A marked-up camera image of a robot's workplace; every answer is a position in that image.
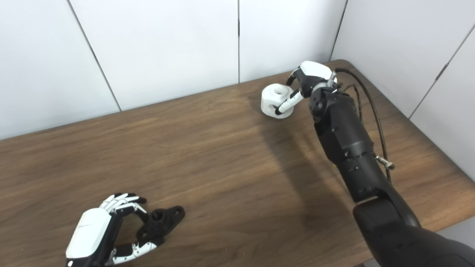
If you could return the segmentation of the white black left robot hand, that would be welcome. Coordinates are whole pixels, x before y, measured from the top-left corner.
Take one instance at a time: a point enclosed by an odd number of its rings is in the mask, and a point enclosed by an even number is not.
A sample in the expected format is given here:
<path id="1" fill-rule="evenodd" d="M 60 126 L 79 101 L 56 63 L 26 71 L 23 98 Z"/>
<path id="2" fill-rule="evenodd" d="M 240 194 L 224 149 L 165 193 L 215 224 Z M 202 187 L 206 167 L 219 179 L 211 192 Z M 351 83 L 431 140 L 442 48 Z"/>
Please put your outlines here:
<path id="1" fill-rule="evenodd" d="M 154 236 L 145 241 L 115 246 L 123 219 L 132 213 L 146 223 L 149 215 L 141 206 L 146 199 L 134 193 L 116 193 L 98 207 L 85 211 L 66 249 L 66 267 L 110 267 L 141 257 L 164 243 Z"/>

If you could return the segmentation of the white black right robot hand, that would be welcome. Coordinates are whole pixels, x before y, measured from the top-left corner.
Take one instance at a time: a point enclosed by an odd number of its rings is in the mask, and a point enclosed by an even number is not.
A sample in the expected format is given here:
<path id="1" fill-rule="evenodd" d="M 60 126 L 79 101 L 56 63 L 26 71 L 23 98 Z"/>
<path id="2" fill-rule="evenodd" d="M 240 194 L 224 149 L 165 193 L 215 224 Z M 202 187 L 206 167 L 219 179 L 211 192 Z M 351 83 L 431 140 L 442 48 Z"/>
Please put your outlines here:
<path id="1" fill-rule="evenodd" d="M 327 66 L 304 61 L 288 76 L 285 86 L 290 87 L 297 80 L 299 88 L 292 92 L 285 101 L 275 108 L 275 115 L 282 115 L 297 105 L 304 98 L 310 98 L 312 93 L 319 88 L 331 88 L 337 90 L 336 72 Z"/>

